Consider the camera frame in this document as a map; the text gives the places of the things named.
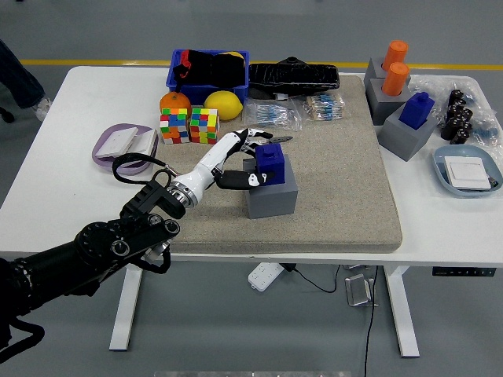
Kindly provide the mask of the white black-fingered left robot hand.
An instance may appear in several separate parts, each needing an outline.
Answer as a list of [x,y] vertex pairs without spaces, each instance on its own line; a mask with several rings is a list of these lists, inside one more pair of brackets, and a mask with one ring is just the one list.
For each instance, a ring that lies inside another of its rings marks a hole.
[[251,137],[271,139],[272,134],[252,128],[225,134],[197,163],[194,169],[177,176],[170,184],[171,192],[179,191],[194,203],[201,201],[204,191],[214,182],[221,189],[247,190],[264,185],[267,174],[248,173],[246,171],[224,171],[225,161],[234,153],[246,152],[255,155],[255,148],[260,143],[251,141]]

